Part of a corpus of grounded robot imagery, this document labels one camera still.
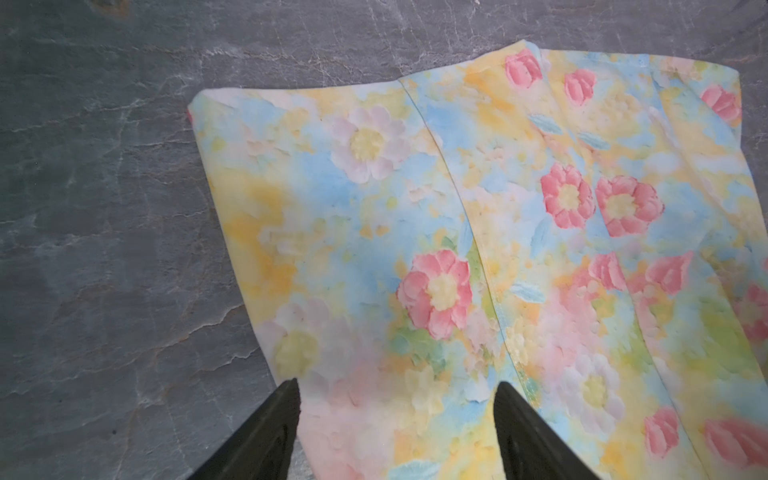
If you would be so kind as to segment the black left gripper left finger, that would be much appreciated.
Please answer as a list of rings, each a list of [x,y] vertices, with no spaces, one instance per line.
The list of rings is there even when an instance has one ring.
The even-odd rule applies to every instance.
[[[284,381],[189,479],[285,480],[300,403],[298,381]]]

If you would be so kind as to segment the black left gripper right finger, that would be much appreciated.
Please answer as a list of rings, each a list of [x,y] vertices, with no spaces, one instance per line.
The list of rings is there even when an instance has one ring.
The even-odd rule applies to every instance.
[[[496,388],[493,419],[507,479],[599,479],[506,381]]]

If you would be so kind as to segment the pastel floral skirt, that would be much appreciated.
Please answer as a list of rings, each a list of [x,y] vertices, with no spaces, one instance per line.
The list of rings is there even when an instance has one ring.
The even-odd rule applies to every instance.
[[[604,479],[767,475],[767,232],[736,70],[521,41],[188,112],[318,479],[499,479],[507,382]]]

